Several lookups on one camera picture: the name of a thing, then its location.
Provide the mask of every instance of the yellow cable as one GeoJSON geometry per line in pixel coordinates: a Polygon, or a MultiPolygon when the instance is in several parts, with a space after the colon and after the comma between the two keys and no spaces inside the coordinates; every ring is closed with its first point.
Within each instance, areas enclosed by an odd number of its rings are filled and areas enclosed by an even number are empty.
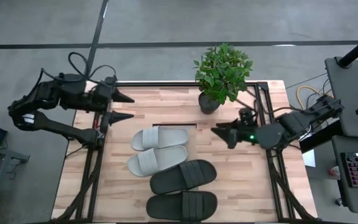
{"type": "Polygon", "coordinates": [[[320,94],[320,95],[323,95],[322,93],[320,93],[318,90],[316,90],[315,88],[313,87],[310,87],[310,86],[300,86],[297,91],[296,91],[296,98],[298,99],[298,102],[299,102],[299,105],[301,105],[302,109],[304,110],[305,107],[303,106],[303,103],[300,99],[300,96],[299,96],[299,93],[300,93],[300,90],[303,89],[303,88],[308,88],[309,90],[312,90],[313,92],[315,92],[316,94],[320,94]]]}

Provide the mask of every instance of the black slipper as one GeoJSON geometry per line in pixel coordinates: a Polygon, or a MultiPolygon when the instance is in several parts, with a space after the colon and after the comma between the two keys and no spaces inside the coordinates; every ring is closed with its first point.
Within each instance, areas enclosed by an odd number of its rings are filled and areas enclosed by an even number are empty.
{"type": "Polygon", "coordinates": [[[182,191],[151,197],[146,211],[152,218],[200,222],[211,217],[217,206],[218,199],[211,192],[182,191]]]}
{"type": "Polygon", "coordinates": [[[150,188],[155,194],[166,194],[208,184],[215,178],[215,167],[208,161],[197,159],[153,175],[150,188]]]}

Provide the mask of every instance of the potted plant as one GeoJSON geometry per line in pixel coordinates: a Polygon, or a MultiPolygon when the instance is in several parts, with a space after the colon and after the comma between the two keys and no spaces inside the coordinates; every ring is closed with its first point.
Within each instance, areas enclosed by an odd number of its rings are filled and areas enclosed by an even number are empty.
{"type": "Polygon", "coordinates": [[[244,81],[252,71],[252,61],[247,59],[248,55],[223,43],[218,49],[208,48],[200,62],[194,61],[196,82],[201,85],[198,103],[204,114],[213,113],[227,97],[233,102],[239,91],[247,89],[244,81]]]}

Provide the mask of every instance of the slipper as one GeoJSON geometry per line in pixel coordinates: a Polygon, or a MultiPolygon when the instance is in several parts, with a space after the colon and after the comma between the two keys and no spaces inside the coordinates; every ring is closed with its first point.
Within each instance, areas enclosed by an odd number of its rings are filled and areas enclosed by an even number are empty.
{"type": "Polygon", "coordinates": [[[211,192],[182,191],[151,197],[146,211],[152,218],[200,222],[211,217],[217,206],[218,199],[211,192]]]}
{"type": "Polygon", "coordinates": [[[151,148],[184,146],[188,141],[189,133],[185,129],[154,126],[136,133],[131,146],[136,151],[145,151],[151,148]]]}
{"type": "Polygon", "coordinates": [[[133,155],[127,162],[128,169],[138,177],[147,177],[186,161],[187,150],[183,146],[150,149],[133,155]]]}
{"type": "Polygon", "coordinates": [[[153,175],[150,179],[150,188],[155,194],[166,194],[208,184],[215,178],[215,167],[208,161],[197,159],[153,175]]]}

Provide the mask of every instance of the slipper strap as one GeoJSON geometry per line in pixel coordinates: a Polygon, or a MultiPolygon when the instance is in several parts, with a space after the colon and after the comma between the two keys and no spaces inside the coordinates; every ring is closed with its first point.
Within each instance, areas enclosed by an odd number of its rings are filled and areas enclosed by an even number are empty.
{"type": "Polygon", "coordinates": [[[154,149],[141,152],[137,155],[137,157],[139,158],[140,171],[144,176],[152,175],[160,171],[158,169],[154,149]]]}
{"type": "Polygon", "coordinates": [[[201,221],[203,219],[203,195],[199,192],[183,191],[182,213],[184,221],[201,221]]]}
{"type": "Polygon", "coordinates": [[[205,178],[197,160],[180,164],[181,173],[189,189],[205,184],[205,178]]]}
{"type": "Polygon", "coordinates": [[[144,149],[158,148],[158,126],[144,129],[142,146],[144,149]]]}

